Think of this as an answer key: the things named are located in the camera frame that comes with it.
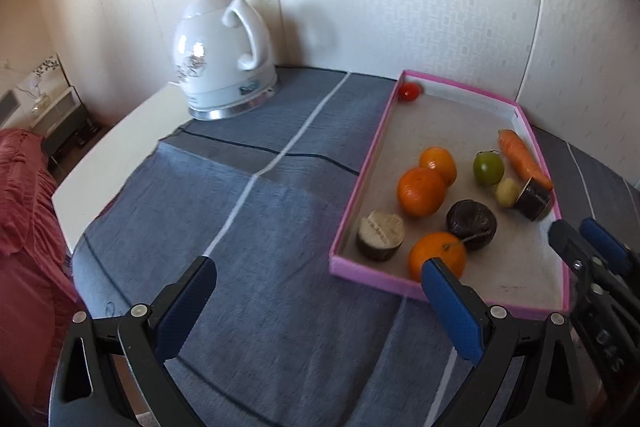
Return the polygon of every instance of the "nightstand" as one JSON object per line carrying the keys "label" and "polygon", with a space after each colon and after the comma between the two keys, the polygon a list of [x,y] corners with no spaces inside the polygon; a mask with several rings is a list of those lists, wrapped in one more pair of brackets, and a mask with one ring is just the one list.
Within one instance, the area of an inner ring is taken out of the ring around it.
{"label": "nightstand", "polygon": [[76,89],[67,87],[30,124],[30,131],[44,136],[42,150],[50,158],[49,167],[57,165],[71,142],[79,148],[98,133],[100,127],[89,117]]}

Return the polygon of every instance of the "pink tray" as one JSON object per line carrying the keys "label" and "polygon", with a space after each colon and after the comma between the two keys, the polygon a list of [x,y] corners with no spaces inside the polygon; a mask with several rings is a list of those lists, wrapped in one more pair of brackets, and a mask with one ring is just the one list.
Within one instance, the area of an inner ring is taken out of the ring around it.
{"label": "pink tray", "polygon": [[[397,103],[398,89],[405,79],[418,82],[424,93],[415,102]],[[420,285],[409,277],[409,251],[423,235],[445,230],[450,206],[470,198],[491,208],[498,230],[487,247],[469,254],[462,283],[473,287],[485,302],[500,304],[518,317],[541,319],[551,311],[568,311],[569,272],[546,238],[550,224],[560,219],[558,204],[542,220],[532,223],[514,210],[500,208],[491,192],[474,181],[471,165],[476,153],[497,149],[497,133],[502,128],[518,133],[548,175],[538,142],[517,103],[452,80],[404,71],[389,96],[338,227],[329,253],[330,272],[426,300]],[[376,209],[402,215],[396,182],[403,172],[417,166],[420,152],[433,145],[452,153],[458,179],[436,214],[405,219],[406,239],[390,261],[369,261],[355,246],[357,223]],[[510,166],[506,166],[505,175],[518,179]]]}

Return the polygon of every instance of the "floor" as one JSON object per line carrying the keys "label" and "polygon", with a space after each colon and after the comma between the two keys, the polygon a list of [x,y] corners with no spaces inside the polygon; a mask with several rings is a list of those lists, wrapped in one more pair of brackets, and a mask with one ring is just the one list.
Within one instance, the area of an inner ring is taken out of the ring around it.
{"label": "floor", "polygon": [[87,144],[80,148],[71,142],[67,145],[68,151],[65,152],[62,160],[58,162],[56,168],[51,172],[56,183],[60,185],[69,175],[82,158],[102,139],[102,137],[111,130],[111,127],[102,126],[100,131]]}

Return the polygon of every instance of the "kettle handle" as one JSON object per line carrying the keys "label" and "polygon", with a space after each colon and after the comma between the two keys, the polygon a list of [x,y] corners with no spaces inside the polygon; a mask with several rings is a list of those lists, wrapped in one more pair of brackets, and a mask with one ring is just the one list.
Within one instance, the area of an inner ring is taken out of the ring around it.
{"label": "kettle handle", "polygon": [[232,0],[222,15],[222,23],[228,28],[238,26],[238,20],[244,26],[251,46],[251,54],[243,53],[238,58],[238,69],[255,70],[269,57],[269,31],[260,14],[246,0]]}

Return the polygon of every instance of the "white stripe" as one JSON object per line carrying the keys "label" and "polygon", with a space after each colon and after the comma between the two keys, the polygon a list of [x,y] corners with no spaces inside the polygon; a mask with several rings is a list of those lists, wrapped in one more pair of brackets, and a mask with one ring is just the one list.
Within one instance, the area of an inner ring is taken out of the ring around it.
{"label": "white stripe", "polygon": [[589,209],[591,211],[591,217],[593,217],[593,219],[595,219],[596,218],[596,214],[595,214],[595,212],[593,212],[593,205],[591,204],[591,196],[589,195],[589,190],[587,189],[587,182],[584,181],[584,176],[582,175],[582,169],[580,169],[580,166],[578,165],[578,162],[575,159],[574,152],[571,150],[571,146],[569,145],[569,142],[564,142],[564,143],[566,143],[566,147],[567,147],[567,149],[569,149],[569,154],[571,155],[571,158],[574,159],[575,166],[578,168],[578,173],[580,174],[580,179],[582,180],[582,186],[584,187],[584,193],[587,195],[587,201],[589,202]]}
{"label": "white stripe", "polygon": [[436,396],[433,398],[433,403],[431,404],[431,408],[429,409],[429,414],[427,415],[427,419],[424,421],[423,427],[431,427],[433,422],[436,421],[438,417],[438,411],[440,410],[440,404],[442,403],[442,399],[444,398],[444,392],[447,390],[447,385],[449,384],[449,380],[451,379],[451,373],[453,373],[453,366],[456,365],[456,358],[458,354],[456,352],[455,347],[451,347],[451,352],[449,353],[449,360],[447,360],[447,365],[444,367],[444,373],[442,374],[442,378],[440,379],[440,384],[438,386],[438,390],[436,391]]}
{"label": "white stripe", "polygon": [[538,15],[536,16],[536,25],[533,29],[533,40],[531,41],[529,57],[527,57],[527,64],[525,65],[524,73],[522,75],[522,81],[520,82],[520,87],[518,88],[518,93],[516,95],[516,102],[518,103],[520,103],[522,88],[524,87],[524,83],[527,81],[527,75],[529,74],[529,68],[531,67],[531,57],[533,57],[533,52],[536,49],[536,42],[538,42],[538,34],[540,33],[540,19],[542,17],[542,9],[544,4],[545,0],[540,0],[540,4],[538,5]]}
{"label": "white stripe", "polygon": [[626,182],[626,180],[625,180],[625,185],[626,185],[626,190],[629,191],[629,196],[631,196],[631,202],[634,204],[634,210],[636,211],[636,219],[638,220],[638,224],[640,225],[640,214],[638,214],[638,207],[636,206],[636,198],[631,192],[631,187],[629,187],[629,184]]}
{"label": "white stripe", "polygon": [[294,134],[293,138],[289,140],[289,143],[287,143],[286,146],[284,146],[284,149],[280,151],[280,153],[273,160],[271,160],[265,168],[260,169],[255,174],[251,175],[251,178],[249,179],[247,184],[244,186],[244,190],[242,191],[242,194],[240,194],[238,201],[236,201],[236,204],[231,210],[231,213],[226,218],[225,224],[222,226],[220,231],[216,234],[216,237],[213,238],[213,241],[209,243],[207,250],[205,250],[204,253],[202,254],[204,257],[211,257],[211,252],[213,252],[213,249],[218,245],[220,240],[222,240],[222,238],[225,237],[226,232],[229,231],[229,229],[231,228],[231,225],[234,223],[234,220],[236,219],[236,216],[238,215],[238,212],[240,212],[240,209],[244,205],[244,202],[246,201],[246,198],[248,197],[249,192],[251,192],[251,189],[254,188],[254,185],[257,179],[263,174],[265,174],[266,172],[269,172],[271,169],[273,169],[278,164],[278,162],[282,160],[284,155],[286,155],[286,153],[291,150],[291,148],[296,144],[296,142],[300,139],[300,137],[302,137],[302,135],[305,134],[305,131],[309,128],[311,123],[316,119],[316,116],[318,116],[318,113],[322,111],[322,108],[325,106],[325,104],[329,102],[329,100],[331,100],[331,97],[338,91],[338,89],[342,87],[342,85],[347,81],[347,79],[350,76],[351,76],[351,71],[345,74],[342,80],[338,82],[337,86],[335,86],[334,89],[329,91],[328,95],[320,101],[320,103],[312,111],[309,117],[305,120],[305,123],[302,124],[302,127],[298,130],[297,133]]}

